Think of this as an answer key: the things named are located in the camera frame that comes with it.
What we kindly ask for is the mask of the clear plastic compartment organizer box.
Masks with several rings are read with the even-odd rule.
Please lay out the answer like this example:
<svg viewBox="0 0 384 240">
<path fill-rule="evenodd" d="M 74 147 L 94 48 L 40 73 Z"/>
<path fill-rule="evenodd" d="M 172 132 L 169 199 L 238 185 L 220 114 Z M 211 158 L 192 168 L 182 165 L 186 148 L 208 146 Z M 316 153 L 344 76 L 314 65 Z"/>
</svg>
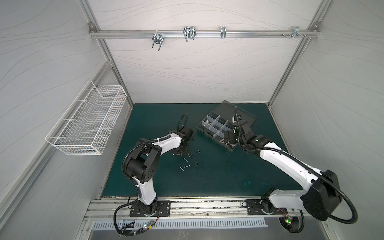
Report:
<svg viewBox="0 0 384 240">
<path fill-rule="evenodd" d="M 201 120 L 197 125 L 197 130 L 231 153 L 236 148 L 237 142 L 230 143 L 230 136 L 225 132 L 234 133 L 234 116 L 235 105 L 223 101 Z"/>
</svg>

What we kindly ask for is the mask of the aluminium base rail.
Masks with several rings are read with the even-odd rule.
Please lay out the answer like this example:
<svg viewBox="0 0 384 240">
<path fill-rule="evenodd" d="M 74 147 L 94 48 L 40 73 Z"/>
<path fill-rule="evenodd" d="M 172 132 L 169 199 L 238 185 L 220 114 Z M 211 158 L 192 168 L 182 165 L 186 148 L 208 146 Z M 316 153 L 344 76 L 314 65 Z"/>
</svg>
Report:
<svg viewBox="0 0 384 240">
<path fill-rule="evenodd" d="M 128 198 L 105 197 L 91 200 L 85 220 L 111 220 L 118 206 L 126 204 Z M 246 200 L 260 202 L 260 196 L 227 197 L 158 197 L 170 202 L 170 219 L 182 218 L 250 218 Z"/>
</svg>

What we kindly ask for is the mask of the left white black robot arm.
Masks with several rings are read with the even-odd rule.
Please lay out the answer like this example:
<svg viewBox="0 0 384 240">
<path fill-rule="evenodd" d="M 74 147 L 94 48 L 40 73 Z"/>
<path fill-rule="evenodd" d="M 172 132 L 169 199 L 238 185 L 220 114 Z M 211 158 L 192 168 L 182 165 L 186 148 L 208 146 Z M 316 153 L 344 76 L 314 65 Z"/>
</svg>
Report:
<svg viewBox="0 0 384 240">
<path fill-rule="evenodd" d="M 184 113 L 175 131 L 152 140 L 139 139 L 123 159 L 122 173 L 134 183 L 138 192 L 138 205 L 145 215 L 153 215 L 158 205 L 153 177 L 158 170 L 161 156 L 169 151 L 174 156 L 189 155 L 189 140 L 194 131 L 187 126 L 187 122 L 188 115 Z"/>
</svg>

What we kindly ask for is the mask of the middle metal U-bolt clamp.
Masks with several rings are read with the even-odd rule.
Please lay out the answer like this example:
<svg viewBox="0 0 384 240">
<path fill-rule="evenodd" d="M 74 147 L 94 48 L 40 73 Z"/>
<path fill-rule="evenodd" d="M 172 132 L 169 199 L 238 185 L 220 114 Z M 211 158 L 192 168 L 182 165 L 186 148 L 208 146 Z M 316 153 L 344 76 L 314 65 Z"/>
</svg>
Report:
<svg viewBox="0 0 384 240">
<path fill-rule="evenodd" d="M 197 35 L 196 28 L 193 26 L 184 28 L 183 35 L 186 42 L 188 42 L 189 40 L 194 40 Z"/>
</svg>

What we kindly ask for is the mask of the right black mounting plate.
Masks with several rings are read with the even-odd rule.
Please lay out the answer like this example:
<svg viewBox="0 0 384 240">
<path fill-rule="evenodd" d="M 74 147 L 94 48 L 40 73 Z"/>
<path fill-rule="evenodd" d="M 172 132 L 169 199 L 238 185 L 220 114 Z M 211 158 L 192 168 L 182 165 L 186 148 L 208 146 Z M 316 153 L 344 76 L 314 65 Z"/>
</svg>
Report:
<svg viewBox="0 0 384 240">
<path fill-rule="evenodd" d="M 242 207 L 247 209 L 248 215 L 284 215 L 288 211 L 286 208 L 276 208 L 269 200 L 247 199 L 242 203 Z"/>
</svg>

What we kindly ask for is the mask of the small metal bracket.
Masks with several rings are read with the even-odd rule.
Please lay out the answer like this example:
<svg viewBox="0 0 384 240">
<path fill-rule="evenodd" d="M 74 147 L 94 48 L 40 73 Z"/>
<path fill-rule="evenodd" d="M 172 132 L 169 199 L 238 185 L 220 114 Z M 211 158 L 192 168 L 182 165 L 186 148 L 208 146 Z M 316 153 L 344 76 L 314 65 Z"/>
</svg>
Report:
<svg viewBox="0 0 384 240">
<path fill-rule="evenodd" d="M 225 39 L 227 34 L 226 27 L 221 27 L 221 39 Z"/>
</svg>

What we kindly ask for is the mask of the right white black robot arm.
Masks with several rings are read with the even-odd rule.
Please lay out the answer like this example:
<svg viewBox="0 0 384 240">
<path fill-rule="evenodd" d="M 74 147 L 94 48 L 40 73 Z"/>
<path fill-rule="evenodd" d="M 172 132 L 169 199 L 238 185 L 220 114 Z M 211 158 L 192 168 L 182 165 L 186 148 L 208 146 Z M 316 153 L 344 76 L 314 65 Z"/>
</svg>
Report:
<svg viewBox="0 0 384 240">
<path fill-rule="evenodd" d="M 302 188 L 300 191 L 271 189 L 262 196 L 263 204 L 306 211 L 320 221 L 332 219 L 347 225 L 358 221 L 357 209 L 341 190 L 334 172 L 313 168 L 265 136 L 255 135 L 250 124 L 240 117 L 238 107 L 234 107 L 233 125 L 234 130 L 229 133 L 231 142 L 236 141 L 241 150 L 279 168 Z"/>
</svg>

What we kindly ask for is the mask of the black mounting plate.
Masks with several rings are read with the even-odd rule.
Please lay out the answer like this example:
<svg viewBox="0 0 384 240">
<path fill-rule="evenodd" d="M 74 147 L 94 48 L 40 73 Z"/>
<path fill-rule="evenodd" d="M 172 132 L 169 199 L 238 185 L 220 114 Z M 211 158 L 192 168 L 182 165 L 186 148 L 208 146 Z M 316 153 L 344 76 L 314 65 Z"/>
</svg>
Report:
<svg viewBox="0 0 384 240">
<path fill-rule="evenodd" d="M 141 201 L 138 201 L 132 205 L 130 217 L 169 217 L 170 212 L 170 201 L 155 200 L 151 205 L 145 205 Z"/>
<path fill-rule="evenodd" d="M 242 207 L 247 209 L 248 215 L 284 215 L 288 211 L 286 208 L 276 208 L 269 200 L 247 199 L 242 203 Z"/>
</svg>

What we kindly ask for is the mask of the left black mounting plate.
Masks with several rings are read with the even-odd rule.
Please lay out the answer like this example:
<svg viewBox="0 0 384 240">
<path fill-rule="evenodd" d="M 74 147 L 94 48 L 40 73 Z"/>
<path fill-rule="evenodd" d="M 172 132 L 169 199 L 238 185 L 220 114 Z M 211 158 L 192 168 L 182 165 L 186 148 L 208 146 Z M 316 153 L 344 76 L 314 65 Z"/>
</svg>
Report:
<svg viewBox="0 0 384 240">
<path fill-rule="evenodd" d="M 170 212 L 170 201 L 155 200 L 151 205 L 145 205 L 141 201 L 138 201 L 132 205 L 130 217 L 169 217 Z"/>
</svg>

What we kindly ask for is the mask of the green table mat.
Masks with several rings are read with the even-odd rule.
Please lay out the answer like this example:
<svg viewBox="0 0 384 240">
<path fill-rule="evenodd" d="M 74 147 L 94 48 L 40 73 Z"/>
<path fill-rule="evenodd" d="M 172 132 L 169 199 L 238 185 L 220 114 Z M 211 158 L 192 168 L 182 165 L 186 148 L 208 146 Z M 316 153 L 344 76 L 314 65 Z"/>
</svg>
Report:
<svg viewBox="0 0 384 240">
<path fill-rule="evenodd" d="M 141 138 L 154 139 L 176 129 L 182 114 L 195 128 L 217 104 L 136 104 L 110 171 L 104 197 L 136 196 L 134 184 L 121 171 L 122 160 Z M 239 148 L 228 152 L 199 131 L 189 142 L 188 156 L 162 155 L 153 178 L 160 197 L 260 196 L 271 188 L 300 190 L 301 186 L 274 165 Z"/>
</svg>

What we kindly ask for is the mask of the metal u-bolt clamp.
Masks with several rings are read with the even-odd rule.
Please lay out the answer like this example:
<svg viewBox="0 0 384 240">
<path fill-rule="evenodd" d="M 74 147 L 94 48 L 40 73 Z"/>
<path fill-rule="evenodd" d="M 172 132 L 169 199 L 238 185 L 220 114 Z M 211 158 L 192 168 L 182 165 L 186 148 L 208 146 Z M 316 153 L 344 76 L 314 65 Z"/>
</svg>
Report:
<svg viewBox="0 0 384 240">
<path fill-rule="evenodd" d="M 153 34 L 152 41 L 153 41 L 152 42 L 152 48 L 154 48 L 155 45 L 158 45 L 158 51 L 160 51 L 162 44 L 164 42 L 163 35 L 161 35 L 159 33 Z"/>
<path fill-rule="evenodd" d="M 196 28 L 193 26 L 184 28 L 183 35 L 186 42 L 188 42 L 189 40 L 194 40 L 197 35 Z"/>
</svg>

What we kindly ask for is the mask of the right metal bracket with bolts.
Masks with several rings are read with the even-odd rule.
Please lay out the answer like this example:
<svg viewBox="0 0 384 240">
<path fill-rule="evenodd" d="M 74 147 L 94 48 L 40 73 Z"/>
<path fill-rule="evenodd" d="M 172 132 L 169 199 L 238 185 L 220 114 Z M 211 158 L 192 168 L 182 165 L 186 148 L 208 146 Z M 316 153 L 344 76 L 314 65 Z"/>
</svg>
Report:
<svg viewBox="0 0 384 240">
<path fill-rule="evenodd" d="M 302 38 L 303 39 L 303 38 L 308 38 L 309 37 L 308 34 L 301 33 L 299 27 L 294 28 L 293 31 L 290 34 L 287 34 L 287 35 L 286 34 L 282 34 L 282 36 L 284 38 L 290 38 L 290 39 L 295 39 L 295 38 Z"/>
</svg>

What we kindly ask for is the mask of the horizontal aluminium top rail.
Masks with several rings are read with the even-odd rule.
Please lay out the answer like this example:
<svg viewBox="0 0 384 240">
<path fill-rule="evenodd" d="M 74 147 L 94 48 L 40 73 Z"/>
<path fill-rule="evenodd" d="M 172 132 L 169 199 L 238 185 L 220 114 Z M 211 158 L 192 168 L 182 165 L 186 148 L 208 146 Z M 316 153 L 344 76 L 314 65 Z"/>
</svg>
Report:
<svg viewBox="0 0 384 240">
<path fill-rule="evenodd" d="M 227 30 L 226 38 L 229 39 L 260 39 L 260 38 L 284 38 L 282 34 L 290 34 L 293 30 Z M 196 39 L 221 39 L 221 30 L 196 30 Z M 317 38 L 320 31 L 300 30 L 309 35 L 308 38 Z M 96 31 L 90 33 L 93 39 L 151 39 L 153 34 L 159 33 L 164 39 L 183 39 L 182 30 L 165 31 Z"/>
</svg>

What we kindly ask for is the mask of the left metal U-bolt clamp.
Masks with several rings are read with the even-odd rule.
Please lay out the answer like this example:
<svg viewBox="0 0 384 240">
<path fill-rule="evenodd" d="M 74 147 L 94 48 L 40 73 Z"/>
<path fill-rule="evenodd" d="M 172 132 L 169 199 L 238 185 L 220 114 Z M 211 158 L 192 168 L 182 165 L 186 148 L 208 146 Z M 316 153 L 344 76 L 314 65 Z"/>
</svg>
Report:
<svg viewBox="0 0 384 240">
<path fill-rule="evenodd" d="M 160 51 L 162 44 L 164 42 L 163 35 L 161 35 L 159 33 L 153 34 L 152 41 L 153 41 L 152 42 L 152 48 L 154 48 L 155 45 L 158 45 L 158 51 Z"/>
</svg>

